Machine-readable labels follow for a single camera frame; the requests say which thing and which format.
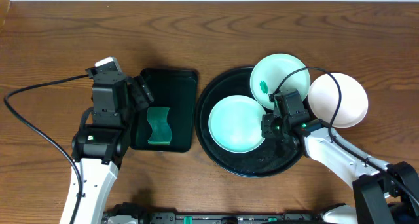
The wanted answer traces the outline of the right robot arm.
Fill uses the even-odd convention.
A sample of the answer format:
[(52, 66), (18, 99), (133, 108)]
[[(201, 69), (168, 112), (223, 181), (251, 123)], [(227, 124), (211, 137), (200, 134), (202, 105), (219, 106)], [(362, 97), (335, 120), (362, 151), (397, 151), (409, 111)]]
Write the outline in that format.
[(417, 223), (418, 173), (406, 162), (390, 164), (342, 138), (308, 113), (263, 115), (264, 138), (302, 151), (345, 182), (354, 193), (353, 207), (338, 204), (320, 213), (322, 223)]

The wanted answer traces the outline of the white round plate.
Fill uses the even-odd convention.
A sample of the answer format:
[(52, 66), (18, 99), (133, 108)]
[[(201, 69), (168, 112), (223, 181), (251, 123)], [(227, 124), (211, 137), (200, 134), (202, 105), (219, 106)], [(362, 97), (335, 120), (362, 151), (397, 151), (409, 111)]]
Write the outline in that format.
[(308, 103), (317, 118), (329, 122), (339, 96), (342, 99), (333, 126), (349, 128), (360, 123), (367, 114), (369, 101), (361, 84), (349, 75), (332, 73), (318, 77), (310, 86)]

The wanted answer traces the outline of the mint green plate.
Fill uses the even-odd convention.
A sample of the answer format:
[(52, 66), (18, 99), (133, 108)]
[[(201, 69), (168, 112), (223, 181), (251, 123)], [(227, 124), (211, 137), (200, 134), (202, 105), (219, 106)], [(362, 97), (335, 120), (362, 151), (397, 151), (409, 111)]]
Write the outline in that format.
[[(272, 54), (259, 61), (253, 68), (249, 85), (253, 97), (265, 108), (273, 110), (274, 103), (268, 95), (273, 94), (283, 79), (290, 73), (305, 68), (305, 64), (290, 54)], [(281, 91), (297, 89), (302, 101), (308, 95), (310, 88), (308, 70), (293, 74), (281, 86)]]
[(215, 104), (209, 114), (208, 128), (212, 139), (232, 153), (248, 153), (263, 142), (261, 121), (264, 108), (253, 98), (233, 95)]

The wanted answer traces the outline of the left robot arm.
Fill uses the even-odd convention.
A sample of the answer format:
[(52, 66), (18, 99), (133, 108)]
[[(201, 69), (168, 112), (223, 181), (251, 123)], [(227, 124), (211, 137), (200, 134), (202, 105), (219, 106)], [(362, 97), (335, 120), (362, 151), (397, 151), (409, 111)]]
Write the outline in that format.
[(61, 223), (101, 223), (128, 148), (135, 143), (139, 112), (153, 102), (140, 76), (100, 73), (93, 78), (93, 107), (73, 137), (71, 183)]

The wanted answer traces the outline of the green scrubbing sponge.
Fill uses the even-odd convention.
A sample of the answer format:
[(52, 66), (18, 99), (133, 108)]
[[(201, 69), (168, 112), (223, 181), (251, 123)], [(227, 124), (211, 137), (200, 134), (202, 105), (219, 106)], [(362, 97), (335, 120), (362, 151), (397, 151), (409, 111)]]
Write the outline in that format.
[(147, 122), (151, 127), (148, 144), (169, 145), (172, 140), (172, 130), (168, 124), (168, 107), (150, 107), (147, 110)]

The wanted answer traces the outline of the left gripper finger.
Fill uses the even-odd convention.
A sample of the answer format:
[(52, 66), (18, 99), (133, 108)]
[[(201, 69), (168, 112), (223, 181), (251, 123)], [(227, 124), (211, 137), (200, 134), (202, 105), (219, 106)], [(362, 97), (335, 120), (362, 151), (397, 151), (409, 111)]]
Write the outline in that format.
[(134, 99), (134, 106), (137, 111), (144, 110), (149, 107), (149, 101), (146, 93), (136, 86), (130, 87), (131, 95)]
[(151, 89), (149, 88), (149, 85), (145, 82), (145, 79), (141, 75), (138, 75), (136, 77), (136, 81), (139, 84), (141, 95), (145, 99), (145, 101), (147, 103), (153, 103), (154, 96), (151, 92)]

